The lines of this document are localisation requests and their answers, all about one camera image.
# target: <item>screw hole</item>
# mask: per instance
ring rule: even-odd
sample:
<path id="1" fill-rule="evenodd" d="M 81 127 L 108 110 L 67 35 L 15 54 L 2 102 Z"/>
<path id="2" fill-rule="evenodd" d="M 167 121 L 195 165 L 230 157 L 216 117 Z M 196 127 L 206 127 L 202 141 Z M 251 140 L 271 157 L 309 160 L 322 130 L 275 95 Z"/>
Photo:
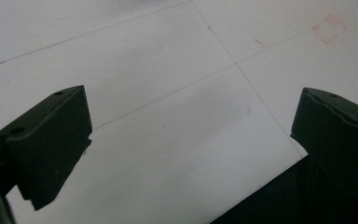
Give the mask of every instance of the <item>screw hole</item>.
<path id="1" fill-rule="evenodd" d="M 10 133 L 13 133 L 13 134 L 18 134 L 18 133 L 22 133 L 22 132 L 24 132 L 24 128 L 15 128 L 15 129 L 12 129 L 11 131 L 10 131 Z"/>

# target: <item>white surface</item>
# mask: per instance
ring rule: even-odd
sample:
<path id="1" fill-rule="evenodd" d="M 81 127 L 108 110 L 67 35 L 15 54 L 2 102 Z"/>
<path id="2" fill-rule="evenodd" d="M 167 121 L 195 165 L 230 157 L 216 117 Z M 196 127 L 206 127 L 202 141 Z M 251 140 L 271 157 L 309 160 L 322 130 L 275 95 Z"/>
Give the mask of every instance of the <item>white surface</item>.
<path id="1" fill-rule="evenodd" d="M 358 104 L 358 1 L 0 1 L 0 62 L 0 129 L 79 84 L 95 128 L 18 223 L 208 223 L 306 155 L 303 87 Z"/>

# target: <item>smudge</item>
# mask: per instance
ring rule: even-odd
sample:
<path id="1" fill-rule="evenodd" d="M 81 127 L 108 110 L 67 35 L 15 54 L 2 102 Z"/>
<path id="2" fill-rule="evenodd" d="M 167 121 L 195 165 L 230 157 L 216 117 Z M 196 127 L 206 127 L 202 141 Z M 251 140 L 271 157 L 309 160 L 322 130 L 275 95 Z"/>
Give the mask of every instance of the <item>smudge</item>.
<path id="1" fill-rule="evenodd" d="M 317 25 L 313 26 L 312 32 L 326 45 L 332 45 L 346 29 L 347 25 L 341 17 L 330 14 Z"/>
<path id="2" fill-rule="evenodd" d="M 257 44 L 259 44 L 261 47 L 263 47 L 263 48 L 266 48 L 267 46 L 263 43 L 263 42 L 261 42 L 260 40 L 258 40 L 258 39 L 255 39 L 255 42 L 257 43 Z"/>

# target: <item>red mark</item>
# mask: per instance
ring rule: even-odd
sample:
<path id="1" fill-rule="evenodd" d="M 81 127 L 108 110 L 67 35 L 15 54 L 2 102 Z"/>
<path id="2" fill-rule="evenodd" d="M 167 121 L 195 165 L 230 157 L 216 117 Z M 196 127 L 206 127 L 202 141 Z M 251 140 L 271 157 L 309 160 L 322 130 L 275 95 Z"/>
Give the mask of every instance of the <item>red mark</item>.
<path id="1" fill-rule="evenodd" d="M 339 16 L 328 15 L 324 20 L 312 27 L 313 34 L 326 45 L 332 45 L 342 32 L 347 29 L 344 20 Z"/>
<path id="2" fill-rule="evenodd" d="M 261 47 L 263 47 L 263 48 L 266 48 L 266 47 L 267 47 L 263 42 L 261 42 L 261 41 L 258 40 L 258 39 L 255 39 L 255 42 L 256 42 L 257 44 L 261 45 Z"/>

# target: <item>small black dot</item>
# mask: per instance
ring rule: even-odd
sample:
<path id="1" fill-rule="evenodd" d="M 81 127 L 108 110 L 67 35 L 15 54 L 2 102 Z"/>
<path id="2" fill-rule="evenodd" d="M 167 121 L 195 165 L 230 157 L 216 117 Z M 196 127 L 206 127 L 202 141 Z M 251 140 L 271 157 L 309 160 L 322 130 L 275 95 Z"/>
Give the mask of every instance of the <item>small black dot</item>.
<path id="1" fill-rule="evenodd" d="M 13 134 L 18 134 L 18 133 L 22 133 L 22 132 L 24 132 L 24 128 L 15 128 L 15 129 L 12 129 L 11 131 L 10 131 L 10 133 L 13 133 Z"/>

